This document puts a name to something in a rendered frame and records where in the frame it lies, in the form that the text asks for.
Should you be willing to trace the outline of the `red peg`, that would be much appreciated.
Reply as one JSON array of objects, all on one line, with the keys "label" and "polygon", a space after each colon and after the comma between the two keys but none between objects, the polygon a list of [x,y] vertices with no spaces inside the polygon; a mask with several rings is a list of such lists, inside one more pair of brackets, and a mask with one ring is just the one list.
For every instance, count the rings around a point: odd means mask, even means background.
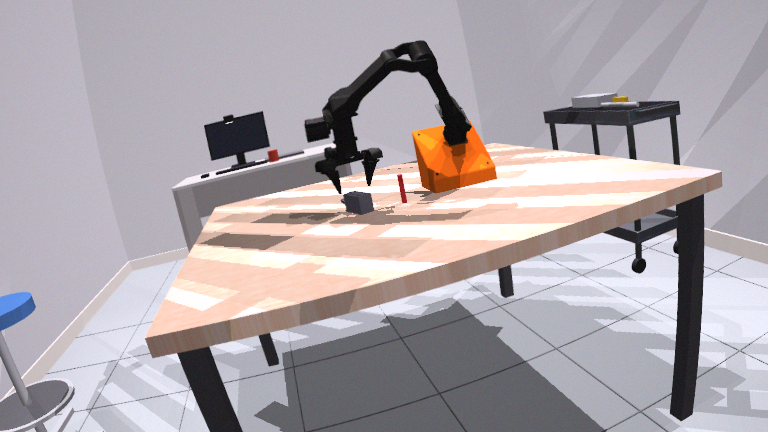
[{"label": "red peg", "polygon": [[398,183],[399,183],[402,203],[407,203],[407,198],[406,198],[406,193],[405,193],[405,188],[404,188],[404,182],[403,182],[402,174],[397,175],[397,178],[398,178]]}]

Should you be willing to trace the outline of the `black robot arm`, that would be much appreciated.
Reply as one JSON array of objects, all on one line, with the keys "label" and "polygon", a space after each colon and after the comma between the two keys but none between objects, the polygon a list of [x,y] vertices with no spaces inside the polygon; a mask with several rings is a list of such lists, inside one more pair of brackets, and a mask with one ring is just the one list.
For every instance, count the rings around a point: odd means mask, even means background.
[{"label": "black robot arm", "polygon": [[[408,54],[411,61],[398,59]],[[353,134],[351,117],[357,116],[361,100],[391,71],[419,72],[425,76],[435,92],[439,104],[435,107],[445,126],[442,131],[449,146],[467,143],[466,134],[472,128],[462,107],[452,98],[438,73],[437,60],[424,40],[403,43],[394,49],[382,51],[368,69],[350,86],[334,92],[322,109],[322,117],[305,120],[307,142]]]}]

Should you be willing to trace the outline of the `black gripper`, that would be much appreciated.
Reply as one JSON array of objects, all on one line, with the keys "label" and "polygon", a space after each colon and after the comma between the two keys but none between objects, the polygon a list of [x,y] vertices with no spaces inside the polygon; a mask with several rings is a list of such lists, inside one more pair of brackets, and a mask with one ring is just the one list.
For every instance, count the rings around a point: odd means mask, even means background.
[{"label": "black gripper", "polygon": [[[337,190],[338,194],[342,194],[341,190],[341,184],[340,184],[340,178],[338,170],[335,170],[336,166],[359,161],[364,159],[364,161],[361,161],[364,170],[365,170],[365,176],[366,176],[366,182],[368,186],[371,186],[373,173],[376,167],[377,162],[379,162],[378,158],[382,158],[383,154],[380,148],[368,148],[360,151],[357,150],[356,140],[357,136],[353,134],[341,136],[341,137],[334,137],[335,140],[333,141],[333,144],[335,144],[337,155],[336,160],[334,159],[325,159],[321,161],[317,161],[315,164],[316,172],[321,172],[322,174],[325,174],[332,184],[334,185],[335,189]],[[352,157],[352,158],[351,158]]]}]

